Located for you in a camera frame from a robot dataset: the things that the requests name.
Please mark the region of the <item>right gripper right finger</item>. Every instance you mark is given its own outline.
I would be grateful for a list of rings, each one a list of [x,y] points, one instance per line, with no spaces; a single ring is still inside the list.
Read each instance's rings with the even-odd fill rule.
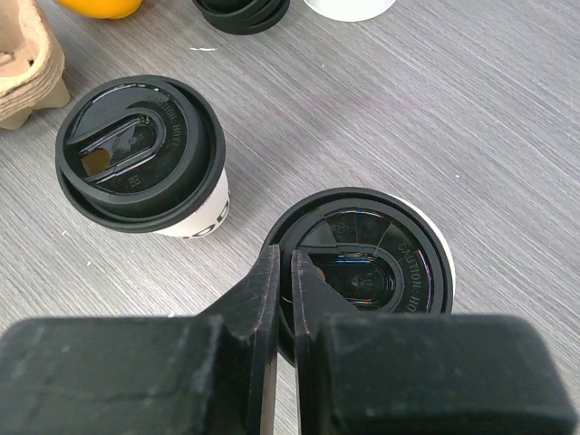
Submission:
[[[550,352],[501,314],[361,312],[292,258],[303,434],[571,434],[579,421]]]

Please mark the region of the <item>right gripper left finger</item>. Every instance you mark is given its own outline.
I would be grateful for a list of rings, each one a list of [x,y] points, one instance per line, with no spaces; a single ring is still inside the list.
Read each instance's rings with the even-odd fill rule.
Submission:
[[[1,339],[4,434],[269,434],[280,252],[185,317],[33,318]]]

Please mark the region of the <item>black lid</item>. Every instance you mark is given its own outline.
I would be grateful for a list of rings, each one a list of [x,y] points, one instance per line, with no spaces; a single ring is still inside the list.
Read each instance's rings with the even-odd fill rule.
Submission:
[[[330,188],[290,207],[269,230],[280,249],[278,351],[295,361],[291,260],[310,256],[319,276],[364,312],[444,313],[449,264],[439,241],[395,196],[370,188]]]
[[[224,131],[209,102],[166,76],[106,82],[58,130],[55,171],[71,205],[110,230],[146,234],[195,212],[226,170]]]

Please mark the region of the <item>paper coffee cup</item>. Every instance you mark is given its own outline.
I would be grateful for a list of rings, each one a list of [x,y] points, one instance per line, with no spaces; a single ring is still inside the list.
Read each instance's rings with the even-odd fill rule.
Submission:
[[[156,234],[177,238],[205,237],[223,224],[229,206],[230,191],[227,173],[223,169],[214,190],[195,212],[171,227],[156,231]]]
[[[456,294],[456,284],[457,284],[456,268],[455,268],[454,259],[452,256],[452,251],[451,251],[450,245],[449,245],[447,239],[445,238],[445,236],[443,235],[443,233],[441,232],[441,230],[436,225],[436,223],[429,216],[427,216],[420,208],[411,204],[406,199],[399,198],[399,197],[395,197],[395,198],[398,201],[400,201],[405,207],[409,208],[411,210],[412,214],[420,217],[420,219],[425,222],[424,226],[428,227],[430,232],[439,241],[439,243],[441,245],[440,252],[445,253],[445,257],[447,258],[447,263],[449,264],[448,292],[447,292],[447,303],[445,306],[445,308],[446,308],[445,312],[450,314],[452,312],[452,308],[453,308],[454,298],[455,298],[455,294]]]

